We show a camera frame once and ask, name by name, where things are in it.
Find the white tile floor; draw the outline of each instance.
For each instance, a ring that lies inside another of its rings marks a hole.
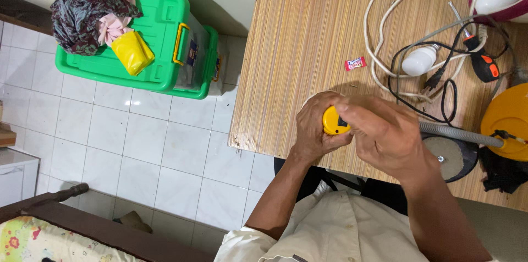
[[[273,158],[227,146],[246,39],[221,40],[226,93],[193,100],[64,75],[52,37],[5,23],[2,121],[14,149],[41,158],[37,193],[86,182],[67,205],[108,219],[135,210],[155,234],[215,253],[274,177]]]

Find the shirt sleeve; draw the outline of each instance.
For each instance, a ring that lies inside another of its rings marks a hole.
[[[233,230],[224,236],[214,262],[257,262],[277,241],[249,227]]]

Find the hand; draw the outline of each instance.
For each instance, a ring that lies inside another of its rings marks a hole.
[[[402,185],[440,173],[440,163],[424,146],[412,111],[371,96],[342,99],[335,108],[351,126],[358,157]]]
[[[297,114],[297,141],[291,152],[307,163],[352,142],[352,135],[328,135],[323,132],[323,113],[344,97],[333,91],[321,92],[310,98]]]

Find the light bulb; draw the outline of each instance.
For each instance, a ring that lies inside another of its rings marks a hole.
[[[421,76],[435,63],[438,48],[438,45],[432,44],[415,49],[404,59],[401,68],[410,76]]]

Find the person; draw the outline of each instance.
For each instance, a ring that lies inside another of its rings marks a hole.
[[[351,130],[323,132],[334,105]],[[359,158],[396,178],[408,217],[324,182],[295,203],[310,166],[351,143]],[[297,140],[244,227],[223,239],[215,261],[490,261],[420,137],[417,116],[377,97],[332,91],[310,98],[297,115]]]

